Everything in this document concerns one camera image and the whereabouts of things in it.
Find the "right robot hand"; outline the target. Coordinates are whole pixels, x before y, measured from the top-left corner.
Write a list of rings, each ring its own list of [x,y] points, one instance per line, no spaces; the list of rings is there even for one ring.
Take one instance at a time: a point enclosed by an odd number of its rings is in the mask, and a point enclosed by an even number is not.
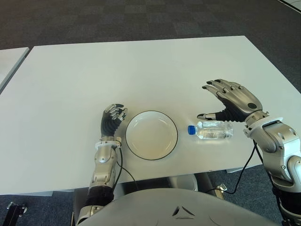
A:
[[[250,117],[259,120],[268,116],[263,111],[259,99],[247,88],[223,79],[207,81],[202,88],[220,100],[225,109],[215,113],[201,113],[197,116],[205,121],[236,121],[245,122]]]

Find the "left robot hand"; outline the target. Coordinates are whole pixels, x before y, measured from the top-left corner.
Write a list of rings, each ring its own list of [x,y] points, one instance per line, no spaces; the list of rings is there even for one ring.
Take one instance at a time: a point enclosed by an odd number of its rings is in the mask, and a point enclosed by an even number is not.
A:
[[[125,119],[127,108],[122,104],[111,104],[104,111],[101,120],[101,137],[113,137]]]

